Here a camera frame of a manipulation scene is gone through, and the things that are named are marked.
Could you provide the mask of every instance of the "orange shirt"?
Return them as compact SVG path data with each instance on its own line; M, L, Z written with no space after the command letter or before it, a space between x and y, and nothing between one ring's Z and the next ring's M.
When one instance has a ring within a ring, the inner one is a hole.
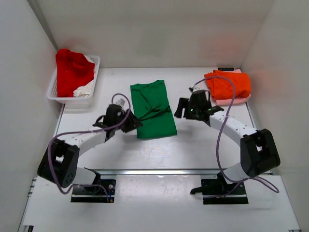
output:
M222 76L233 82L236 89L236 98L246 98L251 93L250 78L246 73L233 73L214 70L205 74L204 77ZM220 78L206 80L211 96L215 100L231 99L233 97L233 88L229 82Z

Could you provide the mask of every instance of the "white wall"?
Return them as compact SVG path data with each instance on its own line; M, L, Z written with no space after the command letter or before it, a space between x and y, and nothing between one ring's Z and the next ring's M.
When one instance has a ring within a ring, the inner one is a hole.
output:
M26 0L0 0L0 231L17 231L59 105L46 89L56 67Z
M240 67L273 0L38 0L59 48L101 67Z
M282 174L303 231L309 231L309 1L276 0L242 70L250 106L276 139Z

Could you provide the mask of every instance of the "white plastic basket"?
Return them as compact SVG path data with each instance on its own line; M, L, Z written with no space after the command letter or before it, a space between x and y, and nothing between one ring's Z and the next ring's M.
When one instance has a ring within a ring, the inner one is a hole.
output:
M58 91L57 91L57 68L54 71L53 78L51 82L49 83L48 91L47 91L47 98L50 100L56 100L62 104L69 104L69 105L74 105L76 107L85 107L89 106L92 102L93 99L93 92L95 89L96 81L97 81L97 76L98 76L98 69L100 66L100 57L98 56L90 56L86 55L90 59L93 60L95 63L95 69L94 69L94 79L93 79L93 85L91 88L91 92L89 96L87 97L73 97L73 98L59 98L58 97Z

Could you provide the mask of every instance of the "pink cloth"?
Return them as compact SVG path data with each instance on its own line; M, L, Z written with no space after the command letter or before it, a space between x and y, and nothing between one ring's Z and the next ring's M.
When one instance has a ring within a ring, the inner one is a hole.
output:
M231 73L241 73L240 69L235 69L234 71L230 71ZM235 98L233 105L243 104L246 103L251 97L251 94L249 94L246 98ZM213 99L213 102L218 106L226 106L231 103L232 99L222 99L222 100L215 100Z

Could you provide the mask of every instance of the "green shirt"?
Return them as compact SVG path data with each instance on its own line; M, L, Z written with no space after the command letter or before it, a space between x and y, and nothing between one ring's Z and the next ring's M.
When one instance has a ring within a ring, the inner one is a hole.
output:
M177 134L163 80L130 86L135 116L143 123L137 138L153 139Z

